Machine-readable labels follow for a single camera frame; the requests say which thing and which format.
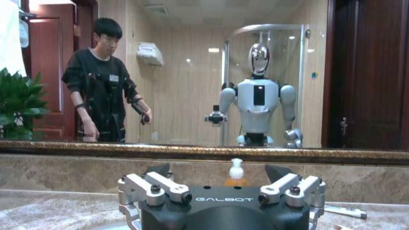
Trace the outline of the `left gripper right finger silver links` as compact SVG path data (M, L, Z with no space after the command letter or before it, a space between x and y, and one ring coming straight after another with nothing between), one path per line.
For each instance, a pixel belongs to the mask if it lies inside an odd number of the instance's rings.
M276 206L276 227L308 229L316 227L323 215L326 183L316 176L302 177L287 168L265 165L271 184L259 187L261 207Z

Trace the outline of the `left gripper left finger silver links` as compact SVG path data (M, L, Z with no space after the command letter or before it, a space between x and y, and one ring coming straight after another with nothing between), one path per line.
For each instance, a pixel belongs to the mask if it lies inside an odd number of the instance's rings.
M158 172L158 167L149 167L141 176L130 173L117 181L118 211L125 216L126 226L131 230L142 229L139 203L145 202L149 206L157 207L165 200L182 206L191 202L189 187L175 183Z

